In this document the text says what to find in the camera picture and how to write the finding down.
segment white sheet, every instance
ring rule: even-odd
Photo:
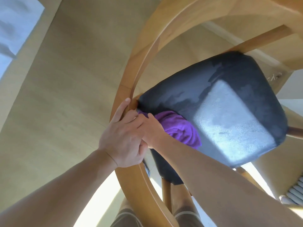
[[[38,0],[0,0],[0,79],[17,58],[43,10]]]

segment person's right arm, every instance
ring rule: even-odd
[[[144,141],[171,164],[218,227],[303,226],[299,216],[243,176],[170,137],[151,114],[142,126]]]

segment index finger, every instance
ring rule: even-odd
[[[119,122],[120,118],[123,114],[123,111],[125,110],[125,108],[129,105],[129,103],[131,102],[130,98],[126,98],[121,104],[120,106],[117,108],[111,122]]]

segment hand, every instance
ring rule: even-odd
[[[146,142],[142,140],[144,133],[141,125],[145,121],[144,115],[130,110],[120,121],[129,103],[129,98],[121,103],[99,141],[98,149],[105,151],[115,161],[117,167],[141,163],[148,148]]]
[[[143,140],[147,143],[149,148],[154,148],[155,144],[159,142],[162,137],[167,135],[162,125],[151,113],[148,114],[148,118],[145,118],[141,128],[144,130]]]

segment black cushion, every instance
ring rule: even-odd
[[[138,108],[182,115],[199,132],[198,151],[231,168],[274,149],[287,131],[285,113],[261,69],[239,52],[219,54],[177,72],[145,92]],[[152,152],[160,175],[182,183]]]

